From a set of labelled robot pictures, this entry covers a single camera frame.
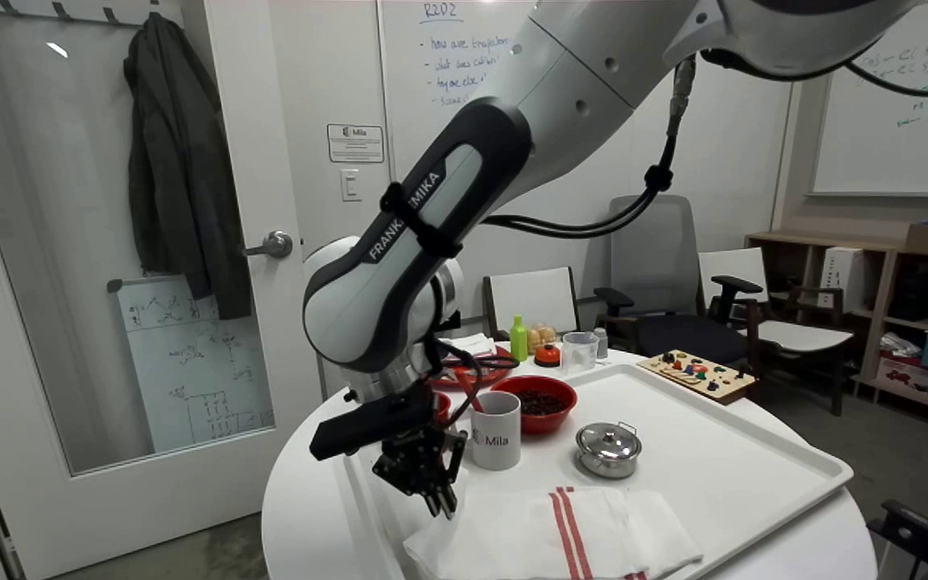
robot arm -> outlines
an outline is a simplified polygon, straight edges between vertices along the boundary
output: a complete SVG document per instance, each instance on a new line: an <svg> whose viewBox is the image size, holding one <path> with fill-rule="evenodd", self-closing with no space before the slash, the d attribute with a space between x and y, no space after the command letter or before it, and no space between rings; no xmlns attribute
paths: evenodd
<svg viewBox="0 0 928 580"><path fill-rule="evenodd" d="M402 184L385 189L383 213L360 243L317 268L302 303L305 338L333 364L383 375L431 329L408 312L414 303L431 303L435 289L425 287L458 256L463 235L494 205L588 159L673 64L701 51L761 77L812 77L874 44L914 4L540 0L480 94ZM431 423L431 399L414 393L421 404L412 406L402 404L406 393L412 393L406 384L393 384L360 398L360 414L323 427L313 456L333 457L414 435L414 423ZM431 438L408 441L438 456Z"/></svg>

metal dish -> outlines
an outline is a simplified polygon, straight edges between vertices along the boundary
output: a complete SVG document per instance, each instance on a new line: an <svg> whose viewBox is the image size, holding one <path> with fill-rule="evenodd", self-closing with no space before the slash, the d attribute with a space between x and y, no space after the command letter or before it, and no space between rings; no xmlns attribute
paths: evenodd
<svg viewBox="0 0 928 580"><path fill-rule="evenodd" d="M588 423L576 435L576 465L603 480L624 480L636 475L636 457L643 449L636 428L620 423Z"/></svg>

chair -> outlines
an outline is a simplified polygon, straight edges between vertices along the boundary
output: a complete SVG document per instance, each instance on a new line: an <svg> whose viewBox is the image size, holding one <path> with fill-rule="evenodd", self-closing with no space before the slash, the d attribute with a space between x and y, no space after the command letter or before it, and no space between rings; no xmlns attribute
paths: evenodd
<svg viewBox="0 0 928 580"><path fill-rule="evenodd" d="M725 294L757 289L725 280ZM592 289L608 316L600 322L614 349L665 355L669 349L741 366L746 336L728 327L728 312L701 316L694 211L683 198L653 201L643 215L605 240L605 287Z"/></svg>
<svg viewBox="0 0 928 580"><path fill-rule="evenodd" d="M751 366L761 384L769 380L769 370L794 366L800 377L820 377L831 384L831 414L840 415L840 398L850 380L850 338L854 331L840 329L843 294L840 289L810 289L795 287L787 301L783 312L814 308L826 312L826 327L803 327L783 322L769 308L766 278L765 278L765 256L761 247L736 247L736 250L701 250L699 256L699 278L701 278L701 303L704 308L736 308L754 303L746 308L746 336L751 336ZM719 278L741 278L757 294L725 297L710 280Z"/></svg>
<svg viewBox="0 0 928 580"><path fill-rule="evenodd" d="M581 329L570 268L494 275L486 301L494 336L506 336L514 316L555 331Z"/></svg>

round table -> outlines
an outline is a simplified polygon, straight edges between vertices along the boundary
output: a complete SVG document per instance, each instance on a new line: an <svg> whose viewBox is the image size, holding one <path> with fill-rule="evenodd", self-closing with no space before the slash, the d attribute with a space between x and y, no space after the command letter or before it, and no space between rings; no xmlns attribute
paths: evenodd
<svg viewBox="0 0 928 580"><path fill-rule="evenodd" d="M611 350L611 364L631 364L639 358ZM378 580L399 578L399 566L389 553L381 553L373 544L373 512L357 510L352 504L360 493L360 480L348 476L340 457L317 462L309 456L309 438L320 423L348 414L352 404L334 393L325 399L309 418L293 432L273 462L260 535L264 535L264 561L273 580L293 578L333 578L333 580ZM789 427L754 406L751 399L738 399L728 406L732 414L777 432L787 438L800 438ZM863 526L863 515L848 489L795 518L783 532L754 544L751 550L728 561L712 578L728 580L874 580L875 557L874 541Z"/></svg>

red bowl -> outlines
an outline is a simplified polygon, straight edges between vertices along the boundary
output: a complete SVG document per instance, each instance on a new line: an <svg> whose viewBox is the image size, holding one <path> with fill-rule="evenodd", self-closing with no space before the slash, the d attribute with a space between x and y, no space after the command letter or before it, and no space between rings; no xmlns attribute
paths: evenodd
<svg viewBox="0 0 928 580"><path fill-rule="evenodd" d="M559 428L576 404L572 387L555 377L509 377L494 390L514 393L523 399L523 435L540 438Z"/></svg>

